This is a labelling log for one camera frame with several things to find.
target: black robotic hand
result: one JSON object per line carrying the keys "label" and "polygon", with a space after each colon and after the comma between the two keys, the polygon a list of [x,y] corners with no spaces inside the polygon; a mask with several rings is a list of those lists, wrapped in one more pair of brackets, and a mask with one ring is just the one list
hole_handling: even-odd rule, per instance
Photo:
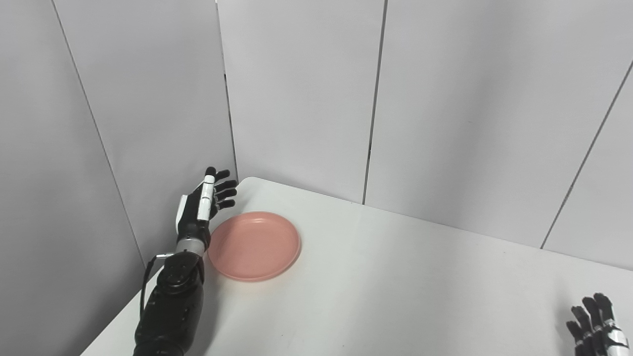
{"label": "black robotic hand", "polygon": [[613,307],[602,293],[585,297],[582,303],[591,315],[578,306],[572,307],[578,322],[568,321],[567,328],[576,341],[575,356],[629,356],[629,341],[615,324]]}
{"label": "black robotic hand", "polygon": [[[208,167],[204,173],[204,180],[198,187],[191,194],[181,197],[176,216],[176,233],[179,235],[179,240],[184,234],[192,233],[203,226],[208,228],[209,220],[219,210],[235,205],[235,201],[228,198],[237,194],[235,190],[237,181],[218,183],[229,175],[229,170],[216,172],[214,167]],[[205,209],[209,209],[208,216],[201,216],[200,210]]]}

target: robotic hand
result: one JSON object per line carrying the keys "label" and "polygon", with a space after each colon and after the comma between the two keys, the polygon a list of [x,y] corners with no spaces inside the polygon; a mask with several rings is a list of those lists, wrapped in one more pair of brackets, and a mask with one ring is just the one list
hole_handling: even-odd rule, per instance
{"label": "robotic hand", "polygon": [[[181,197],[176,216],[176,250],[154,256],[145,270],[134,356],[184,356],[193,344],[203,304],[203,255],[211,239],[209,220],[219,210],[235,205],[227,198],[237,194],[237,181],[216,184],[229,175],[228,170],[216,172],[209,167],[202,183]],[[165,258],[165,265],[144,306],[145,287],[157,258]]]}
{"label": "robotic hand", "polygon": [[611,301],[602,293],[593,298],[585,297],[582,307],[572,307],[573,316],[578,319],[568,321],[567,328],[576,341],[575,356],[629,356],[629,341],[615,324]]}

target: black fingertip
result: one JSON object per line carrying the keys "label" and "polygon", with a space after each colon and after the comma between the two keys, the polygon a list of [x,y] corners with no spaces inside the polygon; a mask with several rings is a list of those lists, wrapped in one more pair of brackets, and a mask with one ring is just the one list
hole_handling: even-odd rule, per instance
{"label": "black fingertip", "polygon": [[204,171],[204,175],[212,175],[213,177],[215,177],[215,167],[207,167],[207,169]]}
{"label": "black fingertip", "polygon": [[216,184],[215,191],[219,193],[223,191],[224,189],[231,189],[235,187],[237,187],[237,181],[231,180],[231,181],[226,181],[226,182]]}
{"label": "black fingertip", "polygon": [[608,319],[614,319],[613,309],[611,308],[611,300],[609,300],[609,298],[607,298],[602,293],[594,294],[594,299],[598,304],[598,308],[600,308],[600,311],[602,311],[602,318],[604,319],[604,321],[607,321]]}
{"label": "black fingertip", "polygon": [[228,169],[221,170],[215,174],[215,180],[219,181],[220,179],[229,178],[231,172]]}
{"label": "black fingertip", "polygon": [[572,313],[573,313],[573,316],[575,316],[576,319],[578,319],[578,322],[580,323],[580,327],[584,331],[591,331],[589,316],[587,315],[587,312],[585,312],[585,310],[582,307],[572,307]]}
{"label": "black fingertip", "polygon": [[234,206],[235,206],[235,200],[231,200],[231,199],[227,199],[225,201],[221,201],[218,204],[218,208],[220,208],[220,209],[230,208],[230,207],[234,207]]}
{"label": "black fingertip", "polygon": [[611,300],[609,298],[607,298],[606,295],[602,294],[602,293],[596,293],[594,294],[594,299],[596,300],[596,302],[598,303],[598,305],[605,305],[605,306],[611,306]]}
{"label": "black fingertip", "polygon": [[596,303],[596,301],[593,298],[586,296],[582,299],[582,304],[589,312],[589,315],[591,315],[591,325],[601,325],[602,320],[600,318],[600,310],[598,309],[598,304]]}
{"label": "black fingertip", "polygon": [[567,322],[567,329],[569,329],[569,332],[572,334],[573,338],[576,341],[582,340],[582,330],[580,329],[580,326],[578,325],[577,322],[575,322],[575,321],[568,321]]}
{"label": "black fingertip", "polygon": [[237,194],[237,190],[236,189],[226,189],[226,190],[223,190],[223,191],[217,193],[215,195],[215,199],[217,201],[222,201],[222,200],[224,200],[226,198],[229,198],[231,196],[235,196],[236,194]]}

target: white wall panel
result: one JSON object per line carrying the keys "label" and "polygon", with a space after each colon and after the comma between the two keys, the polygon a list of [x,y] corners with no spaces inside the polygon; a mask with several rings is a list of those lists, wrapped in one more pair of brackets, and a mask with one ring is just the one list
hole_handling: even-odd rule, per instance
{"label": "white wall panel", "polygon": [[147,261],[205,168],[235,170],[215,3],[55,3]]}
{"label": "white wall panel", "polygon": [[383,0],[220,0],[237,167],[360,202]]}
{"label": "white wall panel", "polygon": [[143,266],[50,1],[0,1],[0,167],[0,353],[78,355]]}
{"label": "white wall panel", "polygon": [[633,79],[630,75],[545,249],[633,270]]}
{"label": "white wall panel", "polygon": [[390,0],[367,204],[539,246],[633,57],[632,16]]}

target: tabletop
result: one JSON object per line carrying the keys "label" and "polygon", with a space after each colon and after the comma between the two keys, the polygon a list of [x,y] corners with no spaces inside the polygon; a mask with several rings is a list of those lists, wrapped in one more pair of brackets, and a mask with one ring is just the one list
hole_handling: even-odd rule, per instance
{"label": "tabletop", "polygon": [[[277,213],[296,226],[301,254],[256,283],[219,276],[205,261],[187,356],[568,356],[569,309],[598,291],[633,334],[632,271],[263,179],[237,189],[235,208],[212,227],[242,212]],[[132,355],[139,298],[82,356]]]}

